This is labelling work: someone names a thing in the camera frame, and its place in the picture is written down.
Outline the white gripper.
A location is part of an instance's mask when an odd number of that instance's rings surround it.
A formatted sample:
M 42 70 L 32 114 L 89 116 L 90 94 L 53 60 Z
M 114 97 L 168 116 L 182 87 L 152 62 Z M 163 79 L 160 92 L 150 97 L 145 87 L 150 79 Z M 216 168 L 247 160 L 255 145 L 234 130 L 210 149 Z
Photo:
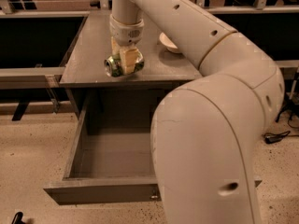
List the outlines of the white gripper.
M 139 15 L 111 15 L 109 18 L 112 55 L 120 54 L 121 69 L 125 75 L 131 74 L 135 70 L 138 48 L 132 44 L 141 40 L 143 28 L 144 21 Z

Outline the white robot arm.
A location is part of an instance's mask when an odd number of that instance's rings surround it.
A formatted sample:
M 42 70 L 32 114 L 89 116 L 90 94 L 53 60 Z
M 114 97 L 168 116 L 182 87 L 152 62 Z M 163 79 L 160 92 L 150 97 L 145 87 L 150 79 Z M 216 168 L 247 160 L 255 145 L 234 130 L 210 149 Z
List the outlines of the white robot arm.
M 284 97 L 277 64 L 245 36 L 189 0 L 134 3 L 201 74 L 157 106 L 151 154 L 168 224 L 262 224 L 252 150 Z

